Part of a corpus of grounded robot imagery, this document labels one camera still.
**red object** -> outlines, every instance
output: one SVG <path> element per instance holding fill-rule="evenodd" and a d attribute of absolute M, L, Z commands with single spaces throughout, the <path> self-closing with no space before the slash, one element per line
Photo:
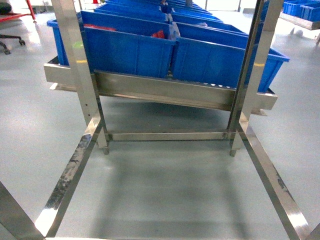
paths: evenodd
<path fill-rule="evenodd" d="M 9 20 L 13 20 L 13 19 L 18 19 L 18 18 L 21 18 L 21 17 L 24 17 L 24 16 L 32 16 L 33 22 L 36 23 L 36 16 L 35 16 L 34 10 L 32 9 L 30 0 L 26 0 L 26 4 L 28 5 L 30 13 L 25 13 L 25 14 L 8 13 L 6 15 L 1 15 L 1 16 L 7 16 L 7 17 L 0 18 L 0 23 L 5 22 L 5 21 L 9 21 Z"/>
<path fill-rule="evenodd" d="M 163 30 L 155 32 L 154 34 L 151 35 L 151 37 L 158 38 L 158 39 L 165 39 L 166 38 Z"/>
<path fill-rule="evenodd" d="M 109 30 L 109 31 L 117 31 L 117 29 L 113 28 L 113 27 L 107 27 L 107 26 L 97 26 L 94 24 L 85 24 L 85 27 L 88 28 L 94 28 L 94 29 L 103 29 L 103 30 Z"/>

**white wall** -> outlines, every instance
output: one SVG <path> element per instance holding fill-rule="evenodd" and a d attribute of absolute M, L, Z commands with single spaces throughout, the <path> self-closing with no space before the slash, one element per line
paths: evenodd
<path fill-rule="evenodd" d="M 240 7 L 242 9 L 254 9 L 256 7 L 257 0 L 241 0 Z"/>

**vertical steel post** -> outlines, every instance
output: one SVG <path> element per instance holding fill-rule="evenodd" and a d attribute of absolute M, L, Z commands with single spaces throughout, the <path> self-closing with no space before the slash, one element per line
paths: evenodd
<path fill-rule="evenodd" d="M 246 119 L 249 120 L 250 118 L 283 3 L 283 0 L 267 0 L 265 4 L 268 5 L 264 9 L 264 0 L 258 0 L 256 3 L 250 36 L 227 127 L 230 132 L 236 131 L 241 113 L 244 114 Z M 264 22 L 261 21 L 262 10 L 267 10 Z M 261 34 L 257 34 L 258 28 L 262 28 Z M 231 136 L 231 139 L 233 140 L 231 140 L 230 154 L 235 156 L 242 145 L 242 141 L 237 133 L 235 136 Z"/>
<path fill-rule="evenodd" d="M 92 116 L 99 111 L 103 128 L 99 134 L 97 143 L 100 148 L 103 148 L 104 153 L 107 154 L 109 152 L 107 127 L 101 107 L 97 82 L 89 70 L 74 2 L 73 0 L 52 0 L 52 5 L 86 125 L 89 124 Z"/>

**horizontal steel bar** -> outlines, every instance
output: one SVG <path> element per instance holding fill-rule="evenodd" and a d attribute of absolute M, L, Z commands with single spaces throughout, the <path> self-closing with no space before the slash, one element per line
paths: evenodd
<path fill-rule="evenodd" d="M 111 141 L 193 141 L 226 140 L 228 132 L 222 130 L 171 130 L 168 132 L 113 132 L 109 131 Z"/>
<path fill-rule="evenodd" d="M 101 129 L 102 121 L 97 112 L 35 222 L 35 226 L 45 237 L 56 235 Z"/>
<path fill-rule="evenodd" d="M 57 83 L 54 89 L 75 91 L 70 68 L 55 64 L 44 65 L 48 82 Z M 145 78 L 133 75 L 97 72 L 96 80 L 101 96 L 139 99 L 157 103 L 230 111 L 236 90 L 210 84 Z M 273 92 L 256 94 L 254 113 L 271 110 L 278 96 Z"/>
<path fill-rule="evenodd" d="M 315 229 L 310 233 L 310 235 L 305 240 L 319 240 L 320 239 L 320 223 Z"/>
<path fill-rule="evenodd" d="M 308 30 L 320 29 L 320 21 L 308 21 L 300 17 L 285 14 L 283 12 L 280 14 L 280 18 Z"/>
<path fill-rule="evenodd" d="M 290 240 L 305 240 L 311 229 L 244 115 L 237 130 Z"/>
<path fill-rule="evenodd" d="M 169 240 L 169 238 L 157 238 L 157 237 L 148 237 L 148 238 L 139 238 L 140 240 Z M 47 237 L 46 240 L 111 240 L 111 239 L 102 239 L 102 238 L 86 238 L 86 237 Z M 210 240 L 226 240 L 221 238 L 210 238 Z M 228 238 L 227 240 L 244 240 L 243 238 Z M 246 238 L 245 240 L 259 240 L 253 238 Z"/>
<path fill-rule="evenodd" d="M 44 236 L 1 181 L 0 224 L 17 240 L 44 240 Z"/>

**blue storage bin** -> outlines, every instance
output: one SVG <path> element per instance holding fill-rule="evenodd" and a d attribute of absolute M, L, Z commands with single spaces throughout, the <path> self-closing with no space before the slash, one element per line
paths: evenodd
<path fill-rule="evenodd" d="M 320 2 L 302 5 L 300 18 L 311 22 L 320 21 Z"/>
<path fill-rule="evenodd" d="M 291 16 L 300 17 L 301 15 L 301 5 L 317 3 L 312 0 L 296 0 L 288 1 L 283 4 L 283 13 Z"/>
<path fill-rule="evenodd" d="M 134 8 L 161 12 L 161 7 L 159 3 L 156 4 L 152 2 L 145 2 L 145 1 L 143 2 L 143 1 L 135 1 L 135 0 L 109 0 L 107 3 L 120 4 L 124 6 L 131 6 Z"/>
<path fill-rule="evenodd" d="M 97 13 L 103 13 L 104 11 L 108 11 L 108 12 L 114 12 L 118 14 L 127 14 L 128 16 L 134 17 L 136 19 L 140 19 L 141 17 L 143 17 L 143 19 L 148 18 L 150 21 L 157 21 L 157 22 L 168 21 L 168 15 L 160 11 L 146 10 L 143 8 L 125 6 L 125 5 L 110 3 L 110 2 L 97 7 L 94 11 Z"/>
<path fill-rule="evenodd" d="M 219 18 L 217 18 L 217 17 L 215 17 L 213 15 L 208 15 L 208 14 L 206 14 L 206 15 L 204 15 L 204 14 L 202 14 L 202 15 L 200 15 L 200 14 L 198 14 L 198 15 L 190 15 L 190 14 L 185 14 L 185 13 L 182 13 L 182 12 L 172 11 L 171 15 L 184 16 L 184 17 L 189 17 L 189 18 L 198 18 L 198 19 L 202 19 L 204 21 L 206 21 L 206 20 L 209 20 L 209 21 L 210 20 L 214 20 L 214 21 L 220 21 L 221 23 L 223 23 L 223 21 L 221 21 Z"/>
<path fill-rule="evenodd" d="M 91 71 L 166 77 L 176 41 L 151 35 L 163 30 L 167 38 L 169 24 L 89 11 L 81 11 L 81 15 L 83 24 L 116 29 L 84 28 L 83 43 Z M 59 31 L 56 21 L 50 21 L 48 25 Z M 58 54 L 64 53 L 61 38 L 54 36 Z"/>
<path fill-rule="evenodd" d="M 212 16 L 212 14 L 207 10 L 204 10 L 202 8 L 198 9 L 198 8 L 187 7 L 187 6 L 175 6 L 175 7 L 173 7 L 173 11 L 178 12 L 178 13 L 182 12 L 182 13 L 186 13 L 186 14 L 190 14 L 190 15 L 193 14 L 193 13 L 198 13 L 198 14 L 203 14 L 204 17 L 206 15 Z"/>
<path fill-rule="evenodd" d="M 236 88 L 248 37 L 177 23 L 181 37 L 173 51 L 175 79 Z M 266 92 L 283 62 L 289 58 L 270 49 L 259 92 Z"/>
<path fill-rule="evenodd" d="M 178 15 L 175 13 L 171 14 L 172 20 L 177 23 L 184 23 L 184 24 L 192 24 L 192 25 L 197 25 L 199 23 L 206 23 L 208 27 L 210 28 L 215 28 L 215 29 L 221 29 L 225 31 L 231 31 L 231 32 L 236 32 L 239 34 L 247 35 L 243 31 L 240 31 L 238 28 L 229 25 L 229 24 L 224 24 L 220 20 L 212 20 L 212 19 L 203 19 L 200 17 L 191 17 L 191 16 L 183 16 L 183 15 Z"/>
<path fill-rule="evenodd" d="M 69 62 L 68 62 L 65 46 L 64 46 L 62 38 L 61 38 L 61 34 L 60 34 L 57 20 L 49 20 L 46 22 L 46 25 L 49 27 L 52 27 L 54 41 L 55 41 L 55 47 L 56 47 L 56 51 L 58 54 L 59 63 L 61 65 L 68 66 Z"/>

